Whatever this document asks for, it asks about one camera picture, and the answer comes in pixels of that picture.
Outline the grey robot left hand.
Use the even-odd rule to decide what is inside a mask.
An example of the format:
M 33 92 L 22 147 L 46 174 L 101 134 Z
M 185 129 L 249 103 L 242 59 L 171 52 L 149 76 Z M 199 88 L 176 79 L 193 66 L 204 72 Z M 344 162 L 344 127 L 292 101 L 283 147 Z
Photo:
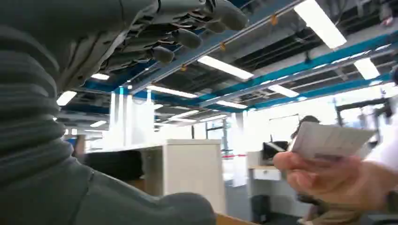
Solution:
M 60 91 L 82 85 L 123 42 L 149 49 L 171 35 L 197 48 L 184 26 L 242 30 L 227 0 L 3 0 L 0 3 L 0 222 L 3 225 L 214 225 L 194 193 L 153 197 L 81 164 L 54 121 Z

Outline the person's hand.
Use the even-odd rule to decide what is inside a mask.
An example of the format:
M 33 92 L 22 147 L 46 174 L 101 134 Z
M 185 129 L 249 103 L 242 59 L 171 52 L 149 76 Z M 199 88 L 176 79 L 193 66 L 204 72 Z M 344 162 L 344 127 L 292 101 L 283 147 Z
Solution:
M 398 185 L 396 171 L 356 157 L 305 159 L 287 151 L 277 153 L 273 163 L 286 173 L 287 182 L 297 192 L 344 208 L 380 209 Z

